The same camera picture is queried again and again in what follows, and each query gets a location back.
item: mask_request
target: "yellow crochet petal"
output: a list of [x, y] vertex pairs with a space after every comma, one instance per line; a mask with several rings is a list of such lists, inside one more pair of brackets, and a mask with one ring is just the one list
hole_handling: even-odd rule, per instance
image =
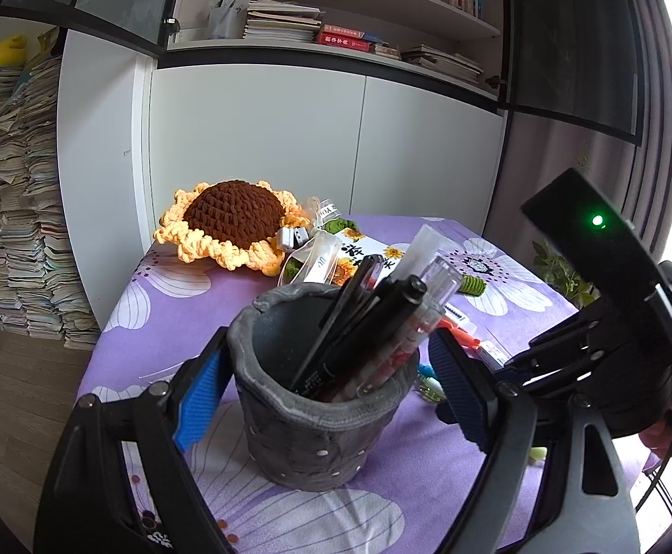
[[[285, 216], [280, 219], [282, 227], [305, 227], [307, 225], [308, 219], [304, 216], [293, 194], [288, 191], [272, 191], [270, 184], [266, 181], [260, 181], [256, 185], [272, 192], [282, 205], [285, 212]], [[250, 269], [261, 270], [269, 277], [277, 275], [284, 260], [284, 252], [280, 252], [272, 245], [274, 235], [270, 241], [256, 242], [245, 250], [230, 241], [213, 239], [201, 229], [190, 229], [187, 222], [183, 220], [185, 212], [195, 198], [209, 187], [210, 184], [202, 182], [198, 183], [191, 192], [176, 190], [174, 204], [164, 212], [159, 221], [160, 228], [154, 231], [154, 239], [157, 243], [176, 244], [177, 257], [186, 263], [211, 258], [230, 271], [246, 265]]]

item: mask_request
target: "pen holder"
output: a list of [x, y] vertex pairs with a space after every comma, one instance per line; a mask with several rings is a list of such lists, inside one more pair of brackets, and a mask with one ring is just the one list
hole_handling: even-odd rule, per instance
[[282, 387], [337, 293], [320, 283], [276, 287], [228, 329], [249, 452], [286, 488], [323, 492], [352, 479], [416, 378], [417, 352], [381, 388], [351, 402], [316, 402]]

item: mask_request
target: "red book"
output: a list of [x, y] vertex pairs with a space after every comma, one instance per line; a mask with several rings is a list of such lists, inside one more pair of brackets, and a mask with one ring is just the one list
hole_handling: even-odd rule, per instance
[[350, 50], [369, 51], [369, 42], [356, 40], [353, 37], [339, 35], [336, 33], [326, 33], [321, 31], [315, 38], [316, 43], [322, 43], [324, 46], [336, 46], [337, 48], [349, 48]]
[[357, 31], [356, 29], [346, 29], [346, 27], [339, 27], [337, 25], [324, 25], [321, 29], [323, 33], [334, 33], [335, 35], [346, 35], [360, 40], [364, 37], [364, 31]]

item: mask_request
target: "white flower pattern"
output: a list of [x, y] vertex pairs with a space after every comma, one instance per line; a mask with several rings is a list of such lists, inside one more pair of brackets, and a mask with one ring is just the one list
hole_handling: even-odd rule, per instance
[[498, 255], [498, 249], [488, 241], [474, 237], [443, 254], [461, 272], [481, 277], [487, 289], [480, 297], [466, 297], [480, 312], [503, 316], [508, 312], [507, 301], [530, 312], [543, 312], [553, 304], [547, 296], [526, 283], [543, 281], [510, 256]]
[[211, 268], [212, 260], [185, 264], [175, 254], [152, 250], [134, 270], [131, 282], [121, 294], [102, 332], [107, 333], [116, 327], [141, 329], [147, 323], [151, 315], [151, 301], [149, 293], [138, 281], [140, 277], [169, 297], [193, 297], [210, 289], [206, 271]]
[[[92, 390], [104, 402], [140, 392], [138, 385]], [[156, 519], [136, 444], [123, 442], [123, 456], [139, 515]], [[405, 528], [400, 507], [378, 494], [349, 488], [316, 494], [272, 483], [249, 455], [238, 401], [219, 406], [208, 432], [191, 448], [190, 471], [239, 553], [379, 554]]]

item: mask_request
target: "table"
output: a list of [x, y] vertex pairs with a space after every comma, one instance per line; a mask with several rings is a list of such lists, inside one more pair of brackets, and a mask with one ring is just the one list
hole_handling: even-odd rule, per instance
[[[491, 339], [514, 355], [528, 340], [574, 313], [574, 307], [533, 273], [459, 223], [441, 218], [354, 216], [362, 233], [404, 249], [425, 223], [459, 247], [451, 258], [487, 279], [485, 295], [452, 300]], [[228, 325], [276, 279], [212, 261], [184, 264], [155, 244], [139, 263], [93, 352], [79, 394], [103, 401], [135, 397], [197, 356], [215, 330]], [[425, 346], [421, 357], [427, 361]], [[205, 438], [188, 463], [205, 501], [239, 553], [415, 554], [433, 552], [461, 508], [484, 460], [457, 425], [437, 420], [433, 405], [411, 392], [346, 486], [324, 494], [271, 483], [246, 450], [244, 420], [229, 384]], [[617, 440], [629, 487], [649, 451], [636, 436]], [[124, 455], [139, 512], [156, 508], [138, 450]], [[502, 544], [522, 537], [543, 463], [530, 465]]]

